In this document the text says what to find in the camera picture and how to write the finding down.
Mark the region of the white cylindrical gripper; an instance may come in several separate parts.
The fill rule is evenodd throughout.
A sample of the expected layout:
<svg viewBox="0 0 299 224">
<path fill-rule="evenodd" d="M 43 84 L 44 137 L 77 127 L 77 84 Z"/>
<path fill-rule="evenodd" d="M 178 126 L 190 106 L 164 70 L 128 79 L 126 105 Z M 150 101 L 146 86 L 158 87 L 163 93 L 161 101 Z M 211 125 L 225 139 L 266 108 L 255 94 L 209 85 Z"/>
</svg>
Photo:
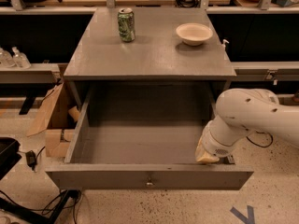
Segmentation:
<svg viewBox="0 0 299 224">
<path fill-rule="evenodd" d="M 195 150 L 195 160 L 198 163 L 216 163 L 233 152 L 238 140 L 252 133 L 252 129 L 233 126 L 217 115 L 202 132 Z"/>
</svg>

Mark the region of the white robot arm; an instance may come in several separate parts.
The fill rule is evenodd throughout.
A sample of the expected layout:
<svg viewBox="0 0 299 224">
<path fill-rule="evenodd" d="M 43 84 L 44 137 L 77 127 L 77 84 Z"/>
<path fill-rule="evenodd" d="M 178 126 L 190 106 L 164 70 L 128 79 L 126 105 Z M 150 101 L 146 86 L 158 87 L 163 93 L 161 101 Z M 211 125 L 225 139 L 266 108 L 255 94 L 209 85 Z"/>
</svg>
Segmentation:
<svg viewBox="0 0 299 224">
<path fill-rule="evenodd" d="M 299 106 L 281 105 L 278 97 L 265 89 L 224 91 L 217 99 L 215 118 L 199 139 L 195 160 L 217 162 L 254 131 L 273 134 L 299 148 Z"/>
</svg>

